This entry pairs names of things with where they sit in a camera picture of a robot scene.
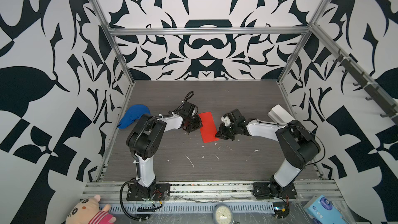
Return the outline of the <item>red square paper sheet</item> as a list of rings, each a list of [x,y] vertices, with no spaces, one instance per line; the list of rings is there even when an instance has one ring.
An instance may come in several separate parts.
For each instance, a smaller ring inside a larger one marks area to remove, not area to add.
[[[218,141],[219,139],[215,137],[217,134],[217,129],[214,123],[214,119],[211,112],[200,113],[202,127],[200,128],[201,137],[204,143],[211,143]]]

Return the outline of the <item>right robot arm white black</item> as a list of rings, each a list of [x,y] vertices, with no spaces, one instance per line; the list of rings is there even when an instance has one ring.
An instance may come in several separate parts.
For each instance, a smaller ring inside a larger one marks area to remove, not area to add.
[[[285,156],[271,183],[278,189],[288,187],[321,151],[315,136],[282,106],[267,114],[271,122],[245,118],[238,109],[224,114],[215,137],[234,140],[237,135],[255,136],[277,141]]]

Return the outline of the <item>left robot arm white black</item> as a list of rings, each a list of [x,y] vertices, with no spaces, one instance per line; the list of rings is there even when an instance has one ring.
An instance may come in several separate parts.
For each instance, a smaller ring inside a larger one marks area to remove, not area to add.
[[[202,120],[198,115],[199,109],[190,102],[183,102],[182,106],[168,115],[151,115],[148,110],[136,115],[138,121],[126,139],[126,145],[136,164],[137,184],[148,188],[155,183],[153,157],[159,149],[165,132],[183,129],[187,134],[200,129]]]

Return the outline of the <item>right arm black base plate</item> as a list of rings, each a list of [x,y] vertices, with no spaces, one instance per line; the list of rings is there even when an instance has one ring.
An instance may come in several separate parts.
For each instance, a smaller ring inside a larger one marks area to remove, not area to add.
[[[253,195],[256,199],[288,198],[296,199],[296,188],[294,184],[280,187],[277,183],[253,183]]]

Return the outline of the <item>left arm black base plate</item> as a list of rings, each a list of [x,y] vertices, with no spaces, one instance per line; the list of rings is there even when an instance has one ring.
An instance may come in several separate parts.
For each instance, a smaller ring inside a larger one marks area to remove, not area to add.
[[[142,201],[146,199],[161,201],[170,196],[171,184],[152,183],[149,187],[144,187],[139,183],[129,185],[127,191],[127,201]]]

